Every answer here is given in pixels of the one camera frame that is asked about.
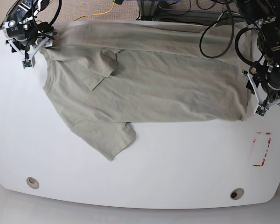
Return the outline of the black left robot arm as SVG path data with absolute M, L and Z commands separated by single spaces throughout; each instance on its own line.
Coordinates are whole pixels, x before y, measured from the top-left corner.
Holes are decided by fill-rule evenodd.
M 235 33 L 233 13 L 228 1 L 224 1 L 227 18 L 231 20 L 228 48 L 234 45 L 237 56 L 250 66 L 245 73 L 249 78 L 246 88 L 257 98 L 256 114 L 264 116 L 273 105 L 280 106 L 280 0 L 237 0 L 235 3 L 247 26 Z M 252 62 L 239 50 L 241 36 L 252 30 L 258 34 L 257 47 L 263 62 Z

